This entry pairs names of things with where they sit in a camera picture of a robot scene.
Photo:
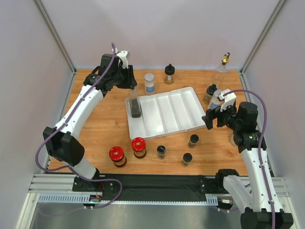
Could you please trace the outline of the clear glass oil bottle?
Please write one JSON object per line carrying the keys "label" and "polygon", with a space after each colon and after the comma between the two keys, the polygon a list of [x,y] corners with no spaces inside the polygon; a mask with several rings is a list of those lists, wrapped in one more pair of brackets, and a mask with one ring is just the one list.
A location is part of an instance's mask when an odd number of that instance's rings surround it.
{"label": "clear glass oil bottle", "polygon": [[216,88],[220,90],[222,88],[222,83],[224,81],[225,76],[227,75],[226,65],[229,63],[230,53],[224,55],[221,60],[221,64],[215,68],[212,78],[211,84],[215,84]]}

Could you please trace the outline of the salt jar blue label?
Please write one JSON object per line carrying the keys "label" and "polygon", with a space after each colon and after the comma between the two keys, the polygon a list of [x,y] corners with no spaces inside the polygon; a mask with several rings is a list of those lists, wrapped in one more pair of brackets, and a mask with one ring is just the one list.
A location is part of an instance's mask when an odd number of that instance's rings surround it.
{"label": "salt jar blue label", "polygon": [[146,93],[146,95],[154,94],[154,92],[155,92],[154,74],[153,73],[147,73],[144,76],[144,80],[145,80],[145,93]]}

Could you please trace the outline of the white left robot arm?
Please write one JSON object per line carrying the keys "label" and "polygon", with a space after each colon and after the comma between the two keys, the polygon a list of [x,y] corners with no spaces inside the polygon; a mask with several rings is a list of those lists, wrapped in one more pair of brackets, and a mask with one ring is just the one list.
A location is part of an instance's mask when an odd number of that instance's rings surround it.
{"label": "white left robot arm", "polygon": [[128,58],[128,51],[104,54],[101,64],[85,78],[81,92],[66,115],[54,127],[46,127],[43,131],[49,156],[72,169],[89,191],[99,188],[99,171],[85,158],[85,149],[78,138],[96,105],[112,88],[136,87],[133,66],[128,64]]}

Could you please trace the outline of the glass oil bottle dark sauce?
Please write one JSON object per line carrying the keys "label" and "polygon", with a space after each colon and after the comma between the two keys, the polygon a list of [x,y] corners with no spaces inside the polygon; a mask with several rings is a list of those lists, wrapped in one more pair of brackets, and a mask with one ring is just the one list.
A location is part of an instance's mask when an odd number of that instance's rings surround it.
{"label": "glass oil bottle dark sauce", "polygon": [[138,87],[135,86],[129,91],[129,105],[131,110],[132,118],[141,117],[141,104],[139,100],[139,91]]}

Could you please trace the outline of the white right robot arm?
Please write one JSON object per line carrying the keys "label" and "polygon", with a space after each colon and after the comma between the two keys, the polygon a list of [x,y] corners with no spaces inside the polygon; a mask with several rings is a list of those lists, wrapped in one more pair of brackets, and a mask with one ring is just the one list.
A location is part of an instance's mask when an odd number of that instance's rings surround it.
{"label": "white right robot arm", "polygon": [[217,173],[219,178],[214,186],[218,192],[228,192],[232,196],[241,212],[243,229],[289,229],[294,219],[291,213],[284,211],[275,191],[268,169],[266,144],[259,142],[263,135],[256,129],[257,116],[257,105],[242,102],[238,107],[208,109],[202,117],[207,129],[212,129],[213,120],[217,119],[217,127],[226,126],[233,131],[250,182],[250,189],[247,189],[235,170],[222,169]]}

